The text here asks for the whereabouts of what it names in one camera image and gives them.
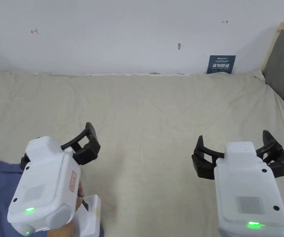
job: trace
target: sticker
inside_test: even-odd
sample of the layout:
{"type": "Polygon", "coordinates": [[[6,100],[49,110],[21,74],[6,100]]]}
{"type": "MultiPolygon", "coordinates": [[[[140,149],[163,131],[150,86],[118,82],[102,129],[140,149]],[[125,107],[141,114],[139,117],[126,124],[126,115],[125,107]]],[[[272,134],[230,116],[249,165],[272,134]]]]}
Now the sticker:
{"type": "Polygon", "coordinates": [[[76,183],[76,173],[72,171],[70,186],[68,187],[72,193],[74,192],[75,189],[75,183],[76,183]]]}

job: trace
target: dark blue poster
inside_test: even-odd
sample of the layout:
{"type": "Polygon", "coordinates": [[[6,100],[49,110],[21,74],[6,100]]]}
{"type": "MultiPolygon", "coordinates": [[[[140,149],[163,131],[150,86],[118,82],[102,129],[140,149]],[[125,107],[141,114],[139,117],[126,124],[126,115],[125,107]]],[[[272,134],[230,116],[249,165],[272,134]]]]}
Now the dark blue poster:
{"type": "Polygon", "coordinates": [[[231,74],[234,61],[235,61],[235,56],[211,55],[207,74],[216,73],[216,72],[226,72],[228,74],[231,74]]]}

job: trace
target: beige bedsheet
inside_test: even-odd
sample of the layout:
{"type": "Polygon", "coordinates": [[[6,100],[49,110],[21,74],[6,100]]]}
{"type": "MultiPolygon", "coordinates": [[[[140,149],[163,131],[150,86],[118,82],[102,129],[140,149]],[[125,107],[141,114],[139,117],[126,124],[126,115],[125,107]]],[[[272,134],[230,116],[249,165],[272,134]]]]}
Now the beige bedsheet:
{"type": "Polygon", "coordinates": [[[82,182],[102,199],[106,237],[219,236],[214,181],[197,177],[191,155],[199,135],[219,151],[261,147],[263,129],[284,147],[284,101],[262,80],[0,72],[0,160],[20,162],[39,136],[63,144],[90,121],[102,148],[82,182]]]}

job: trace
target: red pen mark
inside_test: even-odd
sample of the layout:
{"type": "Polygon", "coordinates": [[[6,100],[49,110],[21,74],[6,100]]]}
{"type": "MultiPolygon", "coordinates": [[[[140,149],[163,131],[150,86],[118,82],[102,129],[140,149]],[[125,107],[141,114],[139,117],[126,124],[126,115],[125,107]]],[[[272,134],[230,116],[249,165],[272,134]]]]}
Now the red pen mark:
{"type": "Polygon", "coordinates": [[[37,34],[39,34],[38,31],[37,31],[37,28],[35,30],[31,30],[31,32],[32,32],[32,34],[34,34],[35,32],[37,32],[37,34]]]}

